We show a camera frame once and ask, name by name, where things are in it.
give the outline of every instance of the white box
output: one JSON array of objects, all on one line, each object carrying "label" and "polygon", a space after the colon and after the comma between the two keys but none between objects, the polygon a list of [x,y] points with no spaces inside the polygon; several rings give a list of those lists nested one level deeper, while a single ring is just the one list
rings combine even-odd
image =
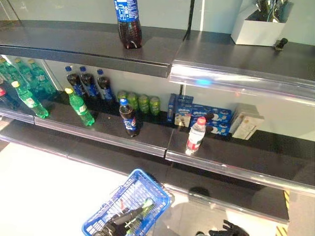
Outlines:
[{"label": "white box", "polygon": [[231,34],[236,44],[273,46],[278,40],[285,23],[247,20],[257,10],[252,5],[238,15]]}]

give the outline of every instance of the canned drink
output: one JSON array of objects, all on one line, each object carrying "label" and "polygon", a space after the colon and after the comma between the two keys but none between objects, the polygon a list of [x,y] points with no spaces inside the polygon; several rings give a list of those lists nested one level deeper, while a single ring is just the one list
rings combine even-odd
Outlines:
[{"label": "canned drink", "polygon": [[117,93],[117,99],[120,101],[120,99],[125,98],[127,99],[127,92],[125,90],[121,90]]},{"label": "canned drink", "polygon": [[160,101],[158,97],[152,97],[150,99],[150,111],[153,116],[157,116],[160,111]]},{"label": "canned drink", "polygon": [[138,104],[138,95],[135,94],[134,92],[130,92],[128,94],[128,102],[132,106],[132,108],[137,111],[139,109],[139,104]]},{"label": "canned drink", "polygon": [[139,107],[142,113],[144,114],[149,113],[150,104],[149,104],[149,97],[147,95],[144,94],[139,97]]}]

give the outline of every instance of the store shelf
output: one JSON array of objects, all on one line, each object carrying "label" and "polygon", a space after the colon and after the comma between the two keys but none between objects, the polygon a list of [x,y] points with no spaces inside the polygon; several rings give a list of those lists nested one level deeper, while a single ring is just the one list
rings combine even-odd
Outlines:
[{"label": "store shelf", "polygon": [[234,211],[252,214],[287,224],[288,215],[283,191],[198,170],[126,148],[80,138],[44,127],[14,120],[0,131],[0,139],[54,153],[70,160],[106,168],[128,175],[140,168],[162,183],[184,189],[207,199],[209,194],[196,192],[204,187],[212,203]]},{"label": "store shelf", "polygon": [[250,140],[209,135],[185,154],[186,130],[174,130],[166,159],[278,189],[315,195],[315,142],[257,131]]},{"label": "store shelf", "polygon": [[165,126],[165,123],[160,119],[157,119],[155,123],[153,121],[143,122],[140,134],[130,138],[119,115],[93,112],[95,123],[86,127],[68,104],[68,95],[65,93],[61,93],[60,97],[53,101],[44,101],[43,105],[49,110],[49,117],[46,119],[35,117],[35,124],[83,138],[164,157],[173,129]]},{"label": "store shelf", "polygon": [[229,34],[192,31],[173,61],[170,81],[267,95],[315,106],[315,47],[235,45]]},{"label": "store shelf", "polygon": [[1,28],[1,54],[106,67],[166,78],[185,30],[142,27],[143,47],[127,50],[116,24],[21,21]]}]

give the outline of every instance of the dark liquid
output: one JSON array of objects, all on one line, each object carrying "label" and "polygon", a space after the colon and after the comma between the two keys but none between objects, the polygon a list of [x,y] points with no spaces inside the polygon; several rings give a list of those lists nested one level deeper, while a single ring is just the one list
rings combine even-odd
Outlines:
[{"label": "dark liquid", "polygon": [[141,48],[142,31],[140,21],[118,22],[119,37],[127,49]]}]

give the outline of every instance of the blue shopping basket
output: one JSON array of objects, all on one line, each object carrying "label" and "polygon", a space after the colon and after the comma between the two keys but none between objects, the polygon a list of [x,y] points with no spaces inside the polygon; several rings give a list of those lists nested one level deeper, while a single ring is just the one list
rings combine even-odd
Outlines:
[{"label": "blue shopping basket", "polygon": [[92,236],[95,232],[101,231],[114,215],[123,213],[122,208],[137,209],[148,198],[153,200],[153,207],[127,234],[127,236],[144,236],[169,207],[171,200],[162,186],[140,169],[134,170],[113,197],[83,224],[83,233],[86,236]]}]

